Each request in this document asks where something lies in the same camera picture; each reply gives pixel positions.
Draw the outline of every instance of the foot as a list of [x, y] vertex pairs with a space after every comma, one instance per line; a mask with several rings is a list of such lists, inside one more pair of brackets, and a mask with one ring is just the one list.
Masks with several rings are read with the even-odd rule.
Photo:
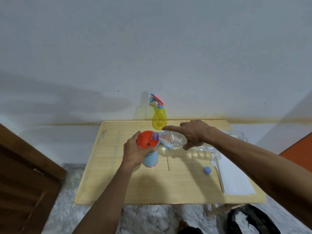
[[189, 226], [188, 223], [185, 222], [183, 219], [181, 219], [181, 220], [180, 220], [180, 223], [179, 223], [179, 229], [178, 229], [178, 231], [181, 231], [182, 229], [184, 229], [184, 228], [186, 228], [186, 227], [188, 227], [188, 226]]

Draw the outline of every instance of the wooden door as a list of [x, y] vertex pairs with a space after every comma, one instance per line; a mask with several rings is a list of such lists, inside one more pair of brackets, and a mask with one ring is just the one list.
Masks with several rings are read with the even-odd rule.
[[312, 172], [312, 133], [299, 140], [280, 155]]
[[0, 124], [0, 234], [41, 233], [65, 175]]

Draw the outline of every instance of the pink spray nozzle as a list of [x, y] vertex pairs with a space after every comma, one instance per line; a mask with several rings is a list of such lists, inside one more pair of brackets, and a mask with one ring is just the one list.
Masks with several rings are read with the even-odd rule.
[[158, 106], [161, 107], [163, 105], [166, 105], [166, 103], [159, 97], [157, 96], [156, 94], [154, 93], [151, 93], [151, 95], [153, 96], [153, 99], [158, 102]]

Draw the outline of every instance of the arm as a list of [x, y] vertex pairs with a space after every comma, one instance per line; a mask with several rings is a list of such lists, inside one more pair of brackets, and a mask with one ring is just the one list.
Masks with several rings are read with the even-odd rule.
[[137, 165], [144, 161], [148, 153], [156, 150], [156, 147], [148, 149], [138, 147], [136, 140], [140, 133], [138, 131], [124, 144], [124, 155], [119, 169], [73, 234], [113, 234], [116, 232], [131, 173]]
[[184, 149], [208, 143], [248, 175], [264, 192], [312, 228], [312, 173], [268, 150], [231, 137], [201, 120], [165, 126], [183, 134]]

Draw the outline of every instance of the right hand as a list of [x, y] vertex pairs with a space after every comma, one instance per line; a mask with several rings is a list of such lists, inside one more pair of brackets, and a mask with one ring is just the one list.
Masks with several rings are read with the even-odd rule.
[[191, 120], [181, 122], [180, 126], [164, 126], [162, 130], [171, 130], [184, 135], [188, 142], [183, 145], [183, 149], [189, 150], [194, 146], [204, 144], [210, 128], [212, 127], [202, 120]]

